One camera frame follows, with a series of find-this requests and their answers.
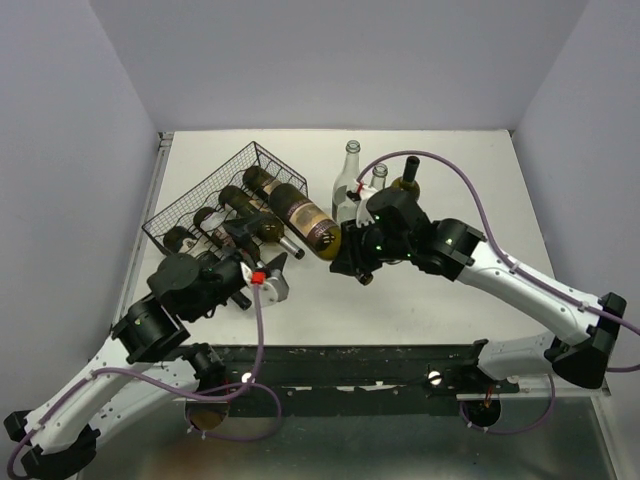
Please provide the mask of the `green bottle brown label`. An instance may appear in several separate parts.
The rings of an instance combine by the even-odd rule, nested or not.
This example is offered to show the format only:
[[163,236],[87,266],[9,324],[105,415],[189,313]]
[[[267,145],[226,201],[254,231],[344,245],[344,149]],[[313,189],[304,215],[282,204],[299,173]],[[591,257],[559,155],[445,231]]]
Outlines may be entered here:
[[218,249],[235,247],[235,243],[224,229],[226,215],[212,207],[203,207],[193,216],[196,229]]

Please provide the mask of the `short clear glass bottle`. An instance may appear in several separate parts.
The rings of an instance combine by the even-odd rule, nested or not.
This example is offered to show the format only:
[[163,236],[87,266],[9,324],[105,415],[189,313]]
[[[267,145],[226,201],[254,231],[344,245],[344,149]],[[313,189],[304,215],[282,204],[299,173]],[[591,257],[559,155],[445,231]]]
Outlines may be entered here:
[[376,164],[372,169],[372,176],[369,186],[376,191],[381,191],[386,187],[388,168],[384,163]]

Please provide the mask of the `green bottle white label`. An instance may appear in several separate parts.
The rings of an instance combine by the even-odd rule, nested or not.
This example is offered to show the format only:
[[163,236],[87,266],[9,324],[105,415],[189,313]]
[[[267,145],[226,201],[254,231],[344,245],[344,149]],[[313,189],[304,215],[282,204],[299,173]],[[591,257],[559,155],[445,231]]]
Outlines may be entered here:
[[212,243],[203,237],[197,238],[182,226],[175,226],[163,236],[164,247],[172,253],[185,253],[202,263],[218,263],[221,258],[212,250]]

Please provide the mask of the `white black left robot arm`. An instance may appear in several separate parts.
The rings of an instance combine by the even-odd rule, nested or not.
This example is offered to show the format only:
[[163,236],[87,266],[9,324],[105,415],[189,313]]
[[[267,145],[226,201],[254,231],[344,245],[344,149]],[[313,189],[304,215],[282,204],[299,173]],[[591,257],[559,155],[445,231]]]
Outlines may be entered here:
[[[286,299],[289,287],[282,270],[287,256],[259,265],[258,249],[245,244],[268,218],[256,213],[224,223],[234,244],[226,247],[222,258],[209,249],[195,252],[187,246],[185,234],[171,229],[172,248],[147,280],[150,294],[132,304],[112,327],[74,383],[41,407],[5,419],[7,433],[17,444],[8,460],[8,476],[17,478],[17,462],[23,465],[25,479],[67,479],[86,467],[103,433],[91,426],[91,420],[132,379],[181,398],[214,403],[229,402],[254,387],[264,357],[262,339],[257,341],[250,379],[227,384],[224,366],[209,345],[184,343],[189,336],[184,325],[212,317],[218,306],[245,287],[253,291],[257,314],[264,300]],[[151,367],[173,357],[189,363],[187,382],[199,394],[147,375]]]

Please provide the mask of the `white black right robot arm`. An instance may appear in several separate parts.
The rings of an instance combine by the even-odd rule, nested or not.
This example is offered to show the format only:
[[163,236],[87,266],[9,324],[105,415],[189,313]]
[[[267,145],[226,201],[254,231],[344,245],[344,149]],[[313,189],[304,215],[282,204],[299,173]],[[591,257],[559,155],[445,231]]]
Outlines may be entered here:
[[341,224],[333,273],[372,279],[386,263],[407,261],[419,271],[484,291],[543,325],[545,333],[480,343],[476,358],[460,367],[460,379],[480,392],[495,380],[555,374],[581,388],[602,386],[625,300],[569,287],[504,253],[479,230],[453,218],[432,220],[408,192],[350,191],[354,206]]

